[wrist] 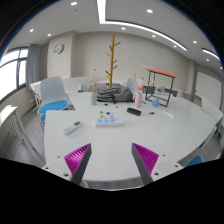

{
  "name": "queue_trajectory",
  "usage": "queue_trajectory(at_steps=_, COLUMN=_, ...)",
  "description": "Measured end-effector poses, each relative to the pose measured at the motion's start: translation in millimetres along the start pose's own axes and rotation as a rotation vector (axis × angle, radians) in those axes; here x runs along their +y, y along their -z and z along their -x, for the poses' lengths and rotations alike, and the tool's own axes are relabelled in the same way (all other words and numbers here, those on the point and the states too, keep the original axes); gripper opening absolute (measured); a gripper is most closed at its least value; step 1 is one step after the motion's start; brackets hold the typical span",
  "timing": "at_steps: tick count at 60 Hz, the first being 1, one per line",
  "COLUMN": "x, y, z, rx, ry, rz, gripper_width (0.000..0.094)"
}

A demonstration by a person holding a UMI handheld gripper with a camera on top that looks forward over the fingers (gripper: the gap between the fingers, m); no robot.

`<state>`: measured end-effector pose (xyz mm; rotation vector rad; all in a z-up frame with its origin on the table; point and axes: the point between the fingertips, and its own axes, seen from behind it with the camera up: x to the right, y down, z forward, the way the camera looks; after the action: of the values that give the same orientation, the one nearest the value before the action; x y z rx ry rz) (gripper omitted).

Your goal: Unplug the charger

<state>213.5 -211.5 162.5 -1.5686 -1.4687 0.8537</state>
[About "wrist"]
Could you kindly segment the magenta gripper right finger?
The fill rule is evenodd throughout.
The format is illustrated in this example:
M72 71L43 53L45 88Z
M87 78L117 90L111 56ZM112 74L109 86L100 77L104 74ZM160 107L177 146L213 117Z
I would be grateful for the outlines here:
M159 155L139 144L133 143L131 153L139 170L144 185L153 182L152 171Z

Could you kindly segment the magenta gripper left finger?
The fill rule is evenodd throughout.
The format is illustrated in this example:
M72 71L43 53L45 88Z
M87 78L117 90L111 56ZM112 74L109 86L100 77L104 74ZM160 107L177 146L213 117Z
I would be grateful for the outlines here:
M76 185L81 183L91 154L91 144L86 144L64 157L64 160L72 174L72 183Z

